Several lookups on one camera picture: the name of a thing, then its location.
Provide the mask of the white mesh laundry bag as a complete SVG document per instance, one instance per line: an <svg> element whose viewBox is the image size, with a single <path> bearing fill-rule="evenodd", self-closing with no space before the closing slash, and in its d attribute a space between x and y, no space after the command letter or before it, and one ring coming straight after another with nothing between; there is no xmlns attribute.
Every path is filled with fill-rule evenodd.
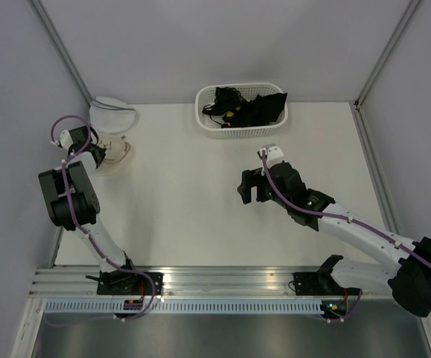
<svg viewBox="0 0 431 358"><path fill-rule="evenodd" d="M131 164L133 160L134 149L125 135L101 134L98 147L105 150L105 157L95 170L95 176L114 175Z"/></svg>

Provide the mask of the black bra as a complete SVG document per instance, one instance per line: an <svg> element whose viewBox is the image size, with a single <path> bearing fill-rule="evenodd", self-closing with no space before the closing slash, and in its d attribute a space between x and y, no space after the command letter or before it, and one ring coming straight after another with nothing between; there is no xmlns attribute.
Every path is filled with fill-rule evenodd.
<svg viewBox="0 0 431 358"><path fill-rule="evenodd" d="M258 95L254 100L245 102L239 112L242 127L267 126L276 122L284 111L288 94L278 92L271 95Z"/></svg>
<svg viewBox="0 0 431 358"><path fill-rule="evenodd" d="M214 103L205 105L202 113L208 115L213 122L220 126L220 128L242 128L239 124L239 113L231 122L226 122L224 120L224 116L229 110L233 110L236 107L242 108L242 105L245 102L248 101L242 97L242 94L236 88L217 87L215 89Z"/></svg>

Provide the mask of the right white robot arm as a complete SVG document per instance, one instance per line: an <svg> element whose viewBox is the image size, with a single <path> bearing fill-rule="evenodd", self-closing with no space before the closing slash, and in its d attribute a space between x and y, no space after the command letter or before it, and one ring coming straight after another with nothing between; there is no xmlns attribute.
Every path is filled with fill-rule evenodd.
<svg viewBox="0 0 431 358"><path fill-rule="evenodd" d="M431 313L431 238L415 241L353 217L334 198L306 187L285 161L244 170L237 192L244 204L273 201L295 223L334 236L374 259L373 264L358 263L331 255L316 272L323 293L356 289L390 295L417 317Z"/></svg>

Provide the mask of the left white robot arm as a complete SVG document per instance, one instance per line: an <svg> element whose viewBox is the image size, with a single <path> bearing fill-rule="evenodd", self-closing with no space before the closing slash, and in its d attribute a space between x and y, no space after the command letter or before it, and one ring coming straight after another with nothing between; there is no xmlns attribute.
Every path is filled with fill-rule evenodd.
<svg viewBox="0 0 431 358"><path fill-rule="evenodd" d="M66 149L67 157L58 167L39 173L38 180L51 222L85 244L97 259L102 279L115 275L114 287L123 295L132 295L139 288L139 276L103 225L89 178L105 158L105 149L93 142L96 138L88 125L63 134L57 145Z"/></svg>

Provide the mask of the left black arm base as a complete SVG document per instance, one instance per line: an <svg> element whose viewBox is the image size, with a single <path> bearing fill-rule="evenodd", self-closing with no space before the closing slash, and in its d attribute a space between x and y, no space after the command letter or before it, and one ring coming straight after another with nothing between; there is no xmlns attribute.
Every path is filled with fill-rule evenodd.
<svg viewBox="0 0 431 358"><path fill-rule="evenodd" d="M88 280L94 280L98 295L160 295L163 287L163 273L144 271L144 275L134 273L136 266L130 259L122 266L124 270L112 270L110 272L99 272L99 276L86 275Z"/></svg>

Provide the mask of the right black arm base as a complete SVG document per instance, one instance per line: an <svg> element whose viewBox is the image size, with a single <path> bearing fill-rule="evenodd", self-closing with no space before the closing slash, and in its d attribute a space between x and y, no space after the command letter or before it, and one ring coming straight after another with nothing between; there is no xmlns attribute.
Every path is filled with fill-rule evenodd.
<svg viewBox="0 0 431 358"><path fill-rule="evenodd" d="M294 272L289 285L297 296L356 296L360 289L354 286L340 286L331 276L335 264L343 258L342 255L334 254L316 271Z"/></svg>

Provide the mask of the white folded mesh bag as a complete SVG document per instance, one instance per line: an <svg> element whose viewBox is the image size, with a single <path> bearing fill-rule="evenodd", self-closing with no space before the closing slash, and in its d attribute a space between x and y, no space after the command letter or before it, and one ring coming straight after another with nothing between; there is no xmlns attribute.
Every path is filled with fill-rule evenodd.
<svg viewBox="0 0 431 358"><path fill-rule="evenodd" d="M139 115L123 101L96 96L91 100L89 119L98 132L120 134L131 129L138 122Z"/></svg>

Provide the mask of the yellow bra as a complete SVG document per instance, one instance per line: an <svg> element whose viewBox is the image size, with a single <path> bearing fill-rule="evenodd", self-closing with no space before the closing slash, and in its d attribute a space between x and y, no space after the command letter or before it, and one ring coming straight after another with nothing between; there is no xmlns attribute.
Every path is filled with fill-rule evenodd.
<svg viewBox="0 0 431 358"><path fill-rule="evenodd" d="M224 120L226 122L231 122L235 117L237 117L238 112L241 110L241 107L236 107L233 110L229 110L226 112L224 116Z"/></svg>

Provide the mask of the white plastic basket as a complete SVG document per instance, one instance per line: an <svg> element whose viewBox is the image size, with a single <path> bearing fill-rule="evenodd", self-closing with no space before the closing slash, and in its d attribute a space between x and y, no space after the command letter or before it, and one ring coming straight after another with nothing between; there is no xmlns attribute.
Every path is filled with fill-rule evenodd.
<svg viewBox="0 0 431 358"><path fill-rule="evenodd" d="M195 96L195 119L210 139L271 136L288 120L288 93L266 82L207 86Z"/></svg>

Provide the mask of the aluminium mounting rail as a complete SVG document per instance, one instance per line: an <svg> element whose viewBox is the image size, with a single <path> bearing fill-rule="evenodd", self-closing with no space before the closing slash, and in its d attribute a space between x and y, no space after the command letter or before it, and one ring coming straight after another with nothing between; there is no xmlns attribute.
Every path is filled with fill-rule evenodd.
<svg viewBox="0 0 431 358"><path fill-rule="evenodd" d="M163 274L162 294L168 299L288 299L295 272L312 272L314 266L153 266L142 271ZM32 298L94 298L98 266L39 268L32 279Z"/></svg>

